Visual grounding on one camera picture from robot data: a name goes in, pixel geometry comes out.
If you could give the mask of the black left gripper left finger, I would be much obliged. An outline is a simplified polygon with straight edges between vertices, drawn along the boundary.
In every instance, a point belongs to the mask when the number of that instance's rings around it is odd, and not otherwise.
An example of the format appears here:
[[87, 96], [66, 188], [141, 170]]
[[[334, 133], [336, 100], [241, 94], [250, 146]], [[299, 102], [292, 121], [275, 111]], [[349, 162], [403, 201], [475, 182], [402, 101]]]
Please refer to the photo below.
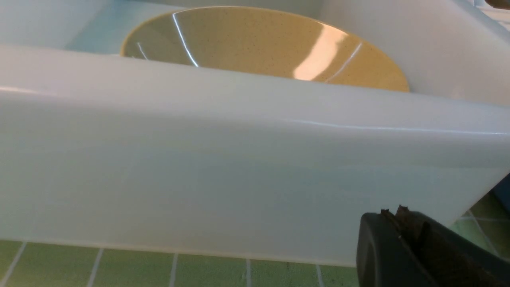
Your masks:
[[356, 252], [361, 287], [437, 287], [382, 214], [363, 214]]

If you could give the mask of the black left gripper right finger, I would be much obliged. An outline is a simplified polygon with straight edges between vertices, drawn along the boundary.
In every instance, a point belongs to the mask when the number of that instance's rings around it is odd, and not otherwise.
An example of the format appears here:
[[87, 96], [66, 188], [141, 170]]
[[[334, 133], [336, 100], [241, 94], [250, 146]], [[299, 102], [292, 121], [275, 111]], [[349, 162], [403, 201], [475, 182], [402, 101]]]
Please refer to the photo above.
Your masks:
[[508, 287], [509, 263], [458, 236], [419, 211], [381, 210], [419, 269], [438, 287]]

